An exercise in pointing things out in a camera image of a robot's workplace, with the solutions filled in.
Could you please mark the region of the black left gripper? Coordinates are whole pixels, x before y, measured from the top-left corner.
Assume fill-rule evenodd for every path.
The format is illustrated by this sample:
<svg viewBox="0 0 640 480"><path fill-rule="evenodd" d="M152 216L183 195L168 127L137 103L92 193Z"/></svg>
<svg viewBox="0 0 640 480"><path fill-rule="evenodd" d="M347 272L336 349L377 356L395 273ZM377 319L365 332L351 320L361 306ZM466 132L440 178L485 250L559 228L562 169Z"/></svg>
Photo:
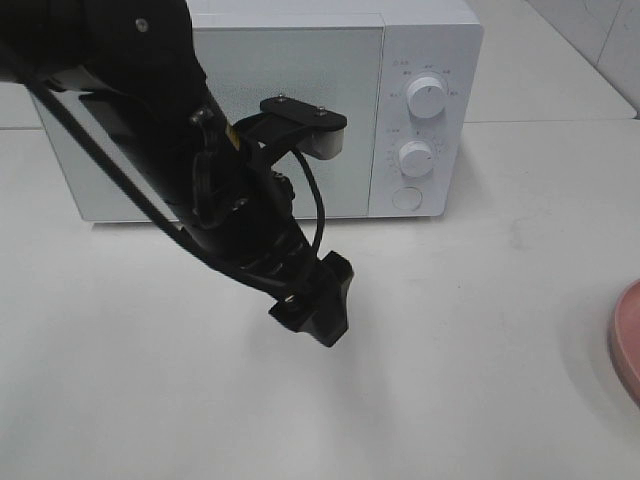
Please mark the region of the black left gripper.
<svg viewBox="0 0 640 480"><path fill-rule="evenodd" d="M293 186L273 166L293 154L318 198L302 153L318 160L339 155L347 118L286 96L262 100L260 110L235 129L204 131L204 147L192 164L193 235L221 273L270 295L294 295L269 314L330 348L349 327L354 270L335 251L318 261L320 238L302 233L293 217ZM310 290L301 293L307 285Z"/></svg>

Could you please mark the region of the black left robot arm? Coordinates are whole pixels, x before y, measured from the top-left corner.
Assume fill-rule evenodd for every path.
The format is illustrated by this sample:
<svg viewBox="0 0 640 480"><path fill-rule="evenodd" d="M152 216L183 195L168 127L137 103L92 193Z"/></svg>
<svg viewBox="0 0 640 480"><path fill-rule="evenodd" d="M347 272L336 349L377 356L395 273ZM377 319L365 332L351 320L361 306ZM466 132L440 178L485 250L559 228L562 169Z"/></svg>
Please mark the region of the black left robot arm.
<svg viewBox="0 0 640 480"><path fill-rule="evenodd" d="M1 78L23 85L117 187L209 268L274 300L325 346L347 331L354 271L318 253L275 170L328 160L346 118L286 97L230 123L207 85L183 1L5 1Z"/></svg>

